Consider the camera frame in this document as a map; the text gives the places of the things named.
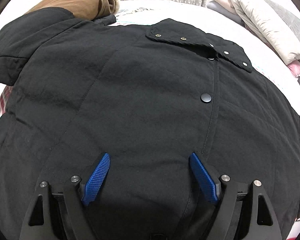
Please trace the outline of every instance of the blue textured pad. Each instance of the blue textured pad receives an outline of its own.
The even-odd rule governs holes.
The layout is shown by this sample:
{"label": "blue textured pad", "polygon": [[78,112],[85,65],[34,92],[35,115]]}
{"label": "blue textured pad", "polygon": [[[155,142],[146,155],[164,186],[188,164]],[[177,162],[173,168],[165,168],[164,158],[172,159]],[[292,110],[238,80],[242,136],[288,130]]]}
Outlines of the blue textured pad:
{"label": "blue textured pad", "polygon": [[190,155],[190,167],[206,200],[217,204],[216,185],[195,153]]}
{"label": "blue textured pad", "polygon": [[100,190],[100,187],[105,179],[107,172],[110,168],[110,155],[106,153],[103,155],[98,166],[89,178],[82,198],[82,204],[88,206],[88,204],[96,199],[96,196]]}

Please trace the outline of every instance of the bed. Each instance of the bed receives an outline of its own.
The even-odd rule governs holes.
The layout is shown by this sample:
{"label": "bed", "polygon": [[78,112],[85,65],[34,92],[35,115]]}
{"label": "bed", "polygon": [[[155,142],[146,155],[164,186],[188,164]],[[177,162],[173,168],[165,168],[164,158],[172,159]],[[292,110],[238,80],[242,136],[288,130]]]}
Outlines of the bed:
{"label": "bed", "polygon": [[[116,15],[117,22],[112,24],[114,26],[152,25],[171,18],[237,43],[244,49],[253,67],[278,87],[300,115],[300,85],[297,79],[269,47],[244,27],[208,8],[170,0],[125,0],[120,7]],[[1,96],[0,116],[4,112],[10,90],[11,88],[6,88]],[[295,225],[296,229],[292,229],[288,238],[296,237],[299,233],[300,221]]]}

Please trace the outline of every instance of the pink fabric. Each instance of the pink fabric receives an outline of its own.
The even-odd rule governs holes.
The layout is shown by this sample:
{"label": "pink fabric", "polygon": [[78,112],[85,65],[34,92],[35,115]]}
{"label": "pink fabric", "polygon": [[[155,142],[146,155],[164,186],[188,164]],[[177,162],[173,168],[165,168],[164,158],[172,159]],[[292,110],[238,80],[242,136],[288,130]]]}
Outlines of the pink fabric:
{"label": "pink fabric", "polygon": [[292,61],[290,64],[287,65],[290,69],[292,75],[297,78],[300,76],[300,62],[298,60]]}
{"label": "pink fabric", "polygon": [[220,4],[223,8],[227,9],[229,12],[238,15],[237,12],[234,9],[234,6],[231,2],[231,0],[214,0],[216,1],[218,4]]}

